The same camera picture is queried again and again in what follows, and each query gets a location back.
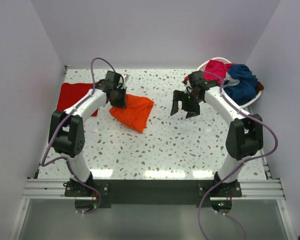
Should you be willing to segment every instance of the black mounting plate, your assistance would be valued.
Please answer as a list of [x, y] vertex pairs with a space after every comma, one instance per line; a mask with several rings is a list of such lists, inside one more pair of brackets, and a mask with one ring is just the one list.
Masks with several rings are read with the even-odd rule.
[[[102, 196], [100, 208], [110, 208], [112, 204], [199, 206], [205, 192], [215, 184], [214, 180], [93, 180], [93, 187]], [[239, 182], [230, 191], [232, 197], [242, 197]], [[229, 192], [211, 193], [204, 201], [203, 207], [211, 206], [210, 197], [226, 198], [229, 194]], [[87, 197], [67, 189], [64, 196]], [[80, 200], [80, 204], [84, 201], [87, 204], [91, 203], [91, 200], [87, 199]]]

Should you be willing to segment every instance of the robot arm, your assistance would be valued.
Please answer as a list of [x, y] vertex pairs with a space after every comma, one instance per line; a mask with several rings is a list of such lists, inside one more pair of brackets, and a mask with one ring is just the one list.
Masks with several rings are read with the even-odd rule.
[[[218, 182], [224, 179], [229, 173], [241, 164], [246, 157], [254, 156], [263, 147], [262, 126], [245, 116], [241, 115], [223, 99], [220, 93], [220, 84], [217, 81], [206, 81], [201, 71], [195, 71], [188, 76], [189, 81], [185, 83], [185, 91], [175, 90], [173, 92], [173, 103], [171, 116], [179, 110], [179, 101], [182, 102], [182, 110], [186, 111], [186, 119], [200, 115], [200, 102], [211, 105], [225, 120], [229, 126], [227, 139], [225, 142], [228, 154], [224, 164], [215, 173], [214, 179]], [[241, 112], [250, 113], [241, 109], [228, 95], [225, 97]], [[254, 118], [262, 121], [258, 114]], [[238, 179], [238, 174], [242, 168], [237, 170], [224, 183], [233, 183]]]
[[126, 80], [128, 76], [123, 77], [113, 71], [108, 71], [105, 79], [95, 84], [95, 89], [90, 89], [88, 93], [80, 99], [75, 105], [65, 111], [55, 111], [51, 117], [49, 141], [52, 138], [59, 123], [66, 115], [71, 113], [71, 117], [62, 126], [52, 147], [62, 157], [68, 160], [68, 163], [74, 173], [82, 182], [86, 183], [92, 179], [82, 150], [85, 145], [84, 123], [100, 107], [107, 102], [114, 107], [126, 107]]

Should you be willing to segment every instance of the pink cloth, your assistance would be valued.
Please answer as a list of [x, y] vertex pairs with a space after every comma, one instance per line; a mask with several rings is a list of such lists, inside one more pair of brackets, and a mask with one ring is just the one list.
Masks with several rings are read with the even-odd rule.
[[[228, 72], [232, 64], [233, 63], [223, 63], [217, 60], [210, 60], [205, 67], [205, 71], [217, 74], [219, 77], [224, 79], [226, 77], [226, 72]], [[204, 73], [203, 77], [207, 81], [217, 80], [217, 82], [221, 84], [220, 79], [218, 79], [216, 76], [213, 76], [212, 74]]]

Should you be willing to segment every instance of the white laundry basket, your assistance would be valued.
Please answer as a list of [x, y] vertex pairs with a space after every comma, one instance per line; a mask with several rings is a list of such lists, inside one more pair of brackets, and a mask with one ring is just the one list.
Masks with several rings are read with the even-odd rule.
[[[216, 60], [216, 61], [219, 61], [219, 62], [222, 62], [224, 64], [231, 64], [231, 62], [228, 60], [228, 59], [225, 59], [223, 57], [214, 57], [214, 58], [211, 58], [211, 60]], [[197, 71], [204, 71], [206, 70], [206, 66], [208, 64], [210, 60], [202, 63], [198, 68], [197, 68]], [[252, 103], [254, 103], [260, 96], [261, 96], [261, 92], [262, 91], [259, 91], [258, 94], [255, 96], [255, 98], [251, 99], [249, 102], [247, 102], [246, 104], [244, 105], [241, 105], [240, 107], [241, 108], [246, 108], [248, 107], [249, 105], [251, 105]]]

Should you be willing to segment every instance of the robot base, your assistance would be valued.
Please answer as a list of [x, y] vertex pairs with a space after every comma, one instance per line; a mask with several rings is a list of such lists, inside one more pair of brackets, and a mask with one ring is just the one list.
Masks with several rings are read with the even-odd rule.
[[[100, 208], [111, 208], [112, 204], [138, 204], [138, 205], [195, 205], [199, 203], [212, 186], [218, 182], [214, 180], [112, 180], [93, 179], [90, 175], [86, 184], [97, 189], [102, 197]], [[72, 179], [64, 184], [65, 197], [92, 197], [92, 191], [76, 186], [80, 183]], [[222, 208], [229, 208], [225, 200], [211, 201], [210, 198], [242, 197], [240, 183], [223, 183], [219, 188], [209, 194], [203, 207], [213, 207], [215, 204]], [[92, 209], [91, 199], [75, 200], [78, 209]]]

